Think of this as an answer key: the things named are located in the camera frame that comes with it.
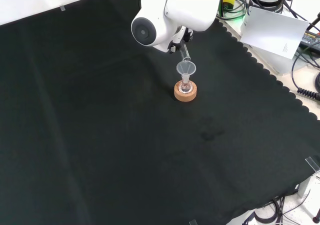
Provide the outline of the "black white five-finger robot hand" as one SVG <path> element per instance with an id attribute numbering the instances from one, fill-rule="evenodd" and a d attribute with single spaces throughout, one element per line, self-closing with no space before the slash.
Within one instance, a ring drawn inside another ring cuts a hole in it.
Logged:
<path id="1" fill-rule="evenodd" d="M 172 37 L 168 45 L 168 52 L 173 54 L 175 52 L 184 52 L 186 50 L 186 43 L 193 39 L 194 31 L 184 26 L 179 27 L 179 31 Z"/>

